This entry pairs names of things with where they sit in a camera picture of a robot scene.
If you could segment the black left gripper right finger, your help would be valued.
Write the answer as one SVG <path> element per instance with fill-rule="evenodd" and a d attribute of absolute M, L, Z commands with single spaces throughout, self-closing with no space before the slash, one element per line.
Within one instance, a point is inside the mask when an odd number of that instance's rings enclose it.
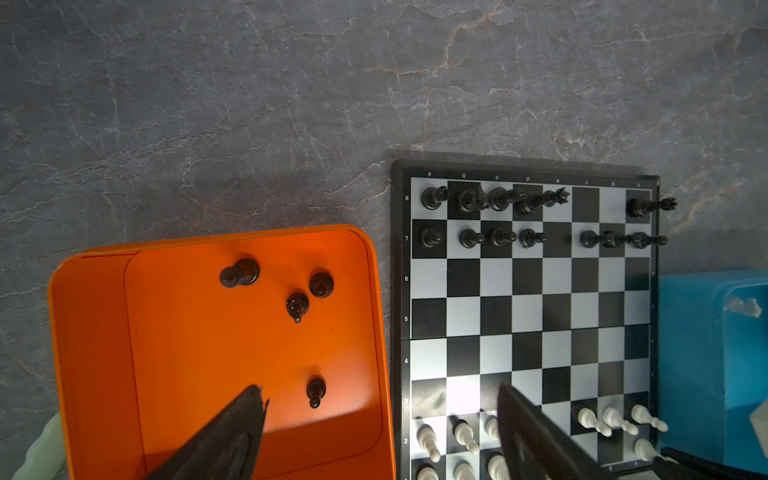
<path fill-rule="evenodd" d="M 613 479 L 571 437 L 510 384 L 498 392 L 503 455 L 514 479 Z"/>

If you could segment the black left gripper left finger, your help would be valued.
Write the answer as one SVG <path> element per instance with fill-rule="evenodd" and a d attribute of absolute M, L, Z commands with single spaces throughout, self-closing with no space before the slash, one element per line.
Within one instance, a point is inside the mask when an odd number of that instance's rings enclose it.
<path fill-rule="evenodd" d="M 259 386 L 247 387 L 148 477 L 251 478 L 268 405 Z"/>

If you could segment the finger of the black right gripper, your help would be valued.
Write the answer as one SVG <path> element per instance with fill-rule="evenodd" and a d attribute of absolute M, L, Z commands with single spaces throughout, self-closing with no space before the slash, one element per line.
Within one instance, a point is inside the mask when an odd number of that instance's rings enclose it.
<path fill-rule="evenodd" d="M 653 458 L 651 468 L 661 480 L 767 480 L 764 473 L 718 464 L 670 447 Z"/>

